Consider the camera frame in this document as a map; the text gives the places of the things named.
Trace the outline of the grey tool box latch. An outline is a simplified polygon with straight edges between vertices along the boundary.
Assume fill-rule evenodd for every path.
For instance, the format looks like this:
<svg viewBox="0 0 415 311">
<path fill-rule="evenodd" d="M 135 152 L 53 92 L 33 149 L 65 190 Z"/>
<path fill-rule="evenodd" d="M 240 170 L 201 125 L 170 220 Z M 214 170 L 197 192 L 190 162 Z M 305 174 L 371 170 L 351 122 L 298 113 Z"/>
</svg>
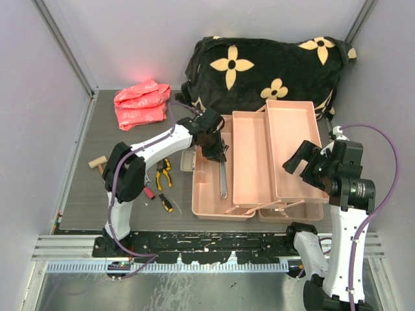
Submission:
<svg viewBox="0 0 415 311">
<path fill-rule="evenodd" d="M 194 150 L 183 150 L 180 160 L 180 170 L 182 172 L 192 172 L 195 169 L 195 154 Z"/>
</svg>

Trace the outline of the pink plastic tool box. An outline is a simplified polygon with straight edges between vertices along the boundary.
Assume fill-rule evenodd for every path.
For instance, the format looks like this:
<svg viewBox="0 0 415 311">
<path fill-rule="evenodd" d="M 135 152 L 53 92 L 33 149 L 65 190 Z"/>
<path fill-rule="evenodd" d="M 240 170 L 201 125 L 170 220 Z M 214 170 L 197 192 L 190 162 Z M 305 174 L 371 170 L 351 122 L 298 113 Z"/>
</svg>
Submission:
<svg viewBox="0 0 415 311">
<path fill-rule="evenodd" d="M 225 116 L 228 195 L 220 195 L 220 165 L 193 153 L 192 212 L 203 220 L 311 223 L 324 217 L 328 196 L 282 167 L 304 140 L 321 145 L 310 101 L 268 100 L 257 110 Z"/>
</svg>

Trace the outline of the yellow handled pliers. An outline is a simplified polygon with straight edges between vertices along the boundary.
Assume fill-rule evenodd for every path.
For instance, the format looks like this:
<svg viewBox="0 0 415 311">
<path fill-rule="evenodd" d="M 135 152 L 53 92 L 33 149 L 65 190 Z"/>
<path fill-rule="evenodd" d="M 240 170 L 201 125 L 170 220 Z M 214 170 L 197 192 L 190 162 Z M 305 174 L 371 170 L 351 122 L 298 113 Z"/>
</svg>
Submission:
<svg viewBox="0 0 415 311">
<path fill-rule="evenodd" d="M 156 187 L 159 191 L 162 191 L 161 176 L 164 175 L 167 178 L 168 186 L 172 187 L 172 179 L 169 174 L 171 170 L 170 161 L 164 158 L 156 163 Z"/>
</svg>

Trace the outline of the silver adjustable wrench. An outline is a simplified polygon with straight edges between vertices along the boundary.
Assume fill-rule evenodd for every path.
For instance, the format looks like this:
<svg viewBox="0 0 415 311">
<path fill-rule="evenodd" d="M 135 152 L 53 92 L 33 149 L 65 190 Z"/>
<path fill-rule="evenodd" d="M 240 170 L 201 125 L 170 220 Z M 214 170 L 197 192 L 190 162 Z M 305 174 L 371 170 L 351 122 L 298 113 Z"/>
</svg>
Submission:
<svg viewBox="0 0 415 311">
<path fill-rule="evenodd" d="M 226 199 L 228 196 L 226 163 L 220 162 L 220 197 Z"/>
</svg>

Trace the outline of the silver combination spanner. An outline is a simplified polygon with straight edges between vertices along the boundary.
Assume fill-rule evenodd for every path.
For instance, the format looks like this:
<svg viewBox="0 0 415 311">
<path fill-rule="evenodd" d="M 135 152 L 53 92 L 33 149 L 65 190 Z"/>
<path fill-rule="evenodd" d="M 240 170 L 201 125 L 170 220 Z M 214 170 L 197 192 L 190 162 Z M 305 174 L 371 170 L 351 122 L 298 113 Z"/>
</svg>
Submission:
<svg viewBox="0 0 415 311">
<path fill-rule="evenodd" d="M 154 185 L 153 182 L 152 182 L 152 180 L 149 178 L 148 174 L 145 174 L 145 182 L 144 182 L 144 184 L 145 184 L 145 187 L 147 187 L 147 188 L 149 188 L 149 187 L 151 187 L 151 186 Z"/>
</svg>

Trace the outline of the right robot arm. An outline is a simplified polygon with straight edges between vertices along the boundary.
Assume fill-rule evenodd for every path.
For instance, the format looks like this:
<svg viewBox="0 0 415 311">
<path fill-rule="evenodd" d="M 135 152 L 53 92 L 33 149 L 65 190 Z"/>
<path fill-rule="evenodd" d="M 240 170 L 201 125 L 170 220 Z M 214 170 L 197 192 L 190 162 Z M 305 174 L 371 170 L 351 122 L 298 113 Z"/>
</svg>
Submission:
<svg viewBox="0 0 415 311">
<path fill-rule="evenodd" d="M 325 255 L 315 226 L 293 222 L 286 230 L 285 249 L 299 255 L 308 280 L 303 287 L 306 310 L 373 310 L 362 284 L 364 247 L 374 211 L 375 184 L 361 178 L 363 146 L 336 139 L 326 148 L 303 141 L 283 164 L 293 174 L 306 161 L 300 177 L 329 196 L 333 232 Z"/>
</svg>

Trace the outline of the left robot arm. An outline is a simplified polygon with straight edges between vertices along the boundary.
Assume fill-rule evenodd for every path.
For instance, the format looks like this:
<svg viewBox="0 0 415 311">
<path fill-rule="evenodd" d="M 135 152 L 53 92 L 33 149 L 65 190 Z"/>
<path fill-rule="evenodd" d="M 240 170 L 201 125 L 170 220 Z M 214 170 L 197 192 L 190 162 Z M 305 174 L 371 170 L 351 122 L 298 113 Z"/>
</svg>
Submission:
<svg viewBox="0 0 415 311">
<path fill-rule="evenodd" d="M 108 215 L 103 238 L 107 250 L 116 257 L 130 249 L 130 215 L 134 200 L 145 188 L 147 170 L 173 153 L 199 146 L 210 161 L 226 159 L 228 146 L 221 136 L 224 117 L 211 108 L 184 117 L 163 133 L 142 143 L 114 146 L 102 173 L 108 195 Z"/>
</svg>

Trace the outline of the black floral pillow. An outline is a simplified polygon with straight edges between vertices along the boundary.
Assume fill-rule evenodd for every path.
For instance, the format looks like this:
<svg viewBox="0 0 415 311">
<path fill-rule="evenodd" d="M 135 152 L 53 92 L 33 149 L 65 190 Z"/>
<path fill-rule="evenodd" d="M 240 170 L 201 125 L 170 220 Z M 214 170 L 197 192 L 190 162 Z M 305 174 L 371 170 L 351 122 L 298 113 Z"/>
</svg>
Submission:
<svg viewBox="0 0 415 311">
<path fill-rule="evenodd" d="M 332 119 L 340 74 L 356 59 L 349 43 L 325 36 L 298 43 L 209 36 L 195 45 L 175 99 L 222 115 L 268 100 L 308 101 L 316 119 Z"/>
</svg>

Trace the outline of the pink plastic bag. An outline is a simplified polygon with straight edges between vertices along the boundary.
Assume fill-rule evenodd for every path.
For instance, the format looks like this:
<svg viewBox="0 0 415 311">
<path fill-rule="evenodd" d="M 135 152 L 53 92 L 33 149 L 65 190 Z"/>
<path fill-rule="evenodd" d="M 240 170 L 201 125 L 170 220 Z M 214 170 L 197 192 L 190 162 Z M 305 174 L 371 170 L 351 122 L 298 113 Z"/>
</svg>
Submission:
<svg viewBox="0 0 415 311">
<path fill-rule="evenodd" d="M 170 96 L 171 86 L 153 79 L 120 90 L 113 100 L 119 129 L 164 121 Z"/>
</svg>

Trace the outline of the pink handled screwdriver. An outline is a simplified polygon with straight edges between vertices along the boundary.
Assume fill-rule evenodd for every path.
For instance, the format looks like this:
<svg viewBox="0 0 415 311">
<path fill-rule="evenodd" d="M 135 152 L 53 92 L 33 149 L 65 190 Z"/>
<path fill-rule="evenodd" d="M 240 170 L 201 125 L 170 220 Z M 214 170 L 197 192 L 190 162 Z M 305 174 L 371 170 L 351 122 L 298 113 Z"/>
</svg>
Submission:
<svg viewBox="0 0 415 311">
<path fill-rule="evenodd" d="M 152 190 L 148 187 L 144 188 L 144 192 L 146 194 L 146 196 L 150 199 L 150 200 L 154 200 L 156 195 L 152 192 Z"/>
</svg>

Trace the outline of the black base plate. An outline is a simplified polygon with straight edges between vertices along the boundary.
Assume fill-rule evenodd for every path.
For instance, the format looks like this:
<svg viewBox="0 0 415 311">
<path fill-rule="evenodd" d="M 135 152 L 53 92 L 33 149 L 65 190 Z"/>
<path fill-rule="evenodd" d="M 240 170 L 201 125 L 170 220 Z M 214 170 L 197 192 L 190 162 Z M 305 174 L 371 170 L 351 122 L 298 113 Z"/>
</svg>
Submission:
<svg viewBox="0 0 415 311">
<path fill-rule="evenodd" d="M 158 264 L 224 264 L 235 255 L 238 264 L 271 264 L 298 255 L 284 233 L 134 231 L 121 244 L 127 252 L 103 233 L 94 241 L 92 257 L 144 263 L 155 255 Z"/>
</svg>

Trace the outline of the aluminium frame rail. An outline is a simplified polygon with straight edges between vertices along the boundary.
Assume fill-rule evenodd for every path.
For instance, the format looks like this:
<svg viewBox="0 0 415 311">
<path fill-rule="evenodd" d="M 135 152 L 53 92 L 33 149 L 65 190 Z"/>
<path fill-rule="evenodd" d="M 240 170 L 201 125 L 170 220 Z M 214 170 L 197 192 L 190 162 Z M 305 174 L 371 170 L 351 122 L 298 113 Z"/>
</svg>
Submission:
<svg viewBox="0 0 415 311">
<path fill-rule="evenodd" d="M 132 235 L 135 253 L 212 253 L 263 252 L 278 258 L 299 257 L 283 245 L 282 234 L 250 233 L 173 233 L 141 232 Z M 41 235 L 35 245 L 32 260 L 75 260 L 115 258 L 116 254 L 103 250 L 100 235 Z"/>
</svg>

